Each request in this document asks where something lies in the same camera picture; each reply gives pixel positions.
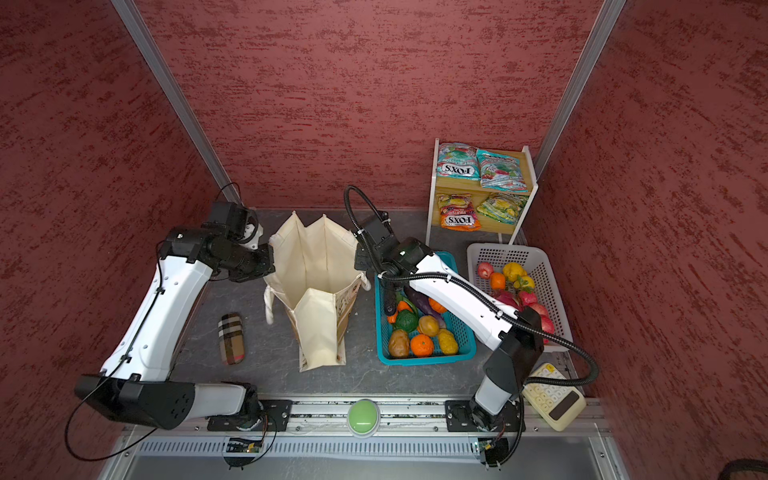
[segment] yellow calculator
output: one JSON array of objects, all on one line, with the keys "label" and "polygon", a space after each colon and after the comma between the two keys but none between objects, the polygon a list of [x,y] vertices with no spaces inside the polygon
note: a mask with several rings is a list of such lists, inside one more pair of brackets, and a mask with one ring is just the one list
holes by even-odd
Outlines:
[{"label": "yellow calculator", "polygon": [[[531,376],[565,380],[563,374],[551,363],[543,363]],[[523,396],[549,426],[558,432],[562,432],[587,406],[584,396],[572,386],[529,383],[523,388]]]}]

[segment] teal basket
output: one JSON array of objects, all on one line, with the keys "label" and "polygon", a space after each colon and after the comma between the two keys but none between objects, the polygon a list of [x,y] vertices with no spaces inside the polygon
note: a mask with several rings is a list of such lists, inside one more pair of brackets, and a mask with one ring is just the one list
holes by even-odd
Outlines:
[{"label": "teal basket", "polygon": [[[440,260],[445,262],[451,270],[456,271],[456,260],[453,260],[453,255],[448,252],[436,252]],[[389,355],[389,336],[392,335],[394,330],[393,325],[389,323],[384,314],[382,304],[384,303],[384,289],[379,283],[379,278],[376,277],[376,342],[378,343],[379,359],[386,365],[403,365],[403,366],[415,366],[415,365],[439,365],[441,363],[454,363],[461,362],[462,360],[469,360],[478,350],[477,343],[475,342],[475,333],[467,326],[466,323],[453,316],[452,313],[446,312],[442,314],[442,318],[445,320],[445,325],[453,333],[458,343],[458,353],[455,355],[443,355],[440,351],[440,344],[437,341],[437,337],[432,341],[435,343],[435,352],[432,356],[426,356],[423,358],[412,356],[407,359],[393,359]],[[409,338],[417,336],[419,332],[412,331],[409,334]]]}]

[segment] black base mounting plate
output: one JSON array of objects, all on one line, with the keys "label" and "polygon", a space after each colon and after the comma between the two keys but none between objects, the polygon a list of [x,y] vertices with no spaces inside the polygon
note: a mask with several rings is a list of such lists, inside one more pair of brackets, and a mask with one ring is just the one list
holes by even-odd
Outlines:
[{"label": "black base mounting plate", "polygon": [[[507,402],[499,413],[503,415],[507,432],[518,431],[518,407]],[[472,421],[472,411],[469,408],[469,400],[446,400],[445,423],[449,432],[482,432]]]},{"label": "black base mounting plate", "polygon": [[[278,432],[285,432],[288,426],[288,420],[290,419],[290,407],[293,405],[293,400],[260,400],[261,405],[264,408],[264,412],[267,413],[269,424],[266,427],[268,432],[274,432],[275,428]],[[242,430],[227,420],[227,417],[210,417],[208,419],[208,432],[241,432]]]}]

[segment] wallpaper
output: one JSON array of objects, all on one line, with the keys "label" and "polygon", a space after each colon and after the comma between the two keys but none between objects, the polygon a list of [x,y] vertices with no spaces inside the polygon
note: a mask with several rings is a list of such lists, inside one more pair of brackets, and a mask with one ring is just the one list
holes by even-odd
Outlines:
[{"label": "wallpaper", "polygon": [[246,203],[426,208],[435,138],[536,151],[601,0],[137,0]]},{"label": "wallpaper", "polygon": [[767,18],[629,1],[526,220],[632,478],[768,458]]},{"label": "wallpaper", "polygon": [[[108,0],[13,2],[0,16],[2,478],[90,478],[64,423],[154,272],[154,245],[200,224],[217,189]],[[75,450],[119,432],[82,409]]]}]

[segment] white plastic basket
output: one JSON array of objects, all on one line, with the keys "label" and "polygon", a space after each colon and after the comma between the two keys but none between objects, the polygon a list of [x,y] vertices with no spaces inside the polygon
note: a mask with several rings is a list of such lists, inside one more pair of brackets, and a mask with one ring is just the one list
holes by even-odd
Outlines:
[{"label": "white plastic basket", "polygon": [[[503,243],[473,243],[467,248],[467,267],[469,268],[469,281],[480,290],[490,294],[491,287],[486,279],[478,276],[478,263],[488,262],[497,272],[501,272],[504,265],[510,262],[520,263],[528,275],[533,279],[536,287],[534,293],[538,302],[549,311],[549,319],[554,324],[554,333],[566,340],[573,342],[571,327],[565,316],[563,300],[560,298],[558,284],[554,281],[554,273],[549,264],[549,258],[542,249],[523,247],[522,245],[504,245]],[[544,347],[545,352],[566,352],[564,346],[550,341]]]}]

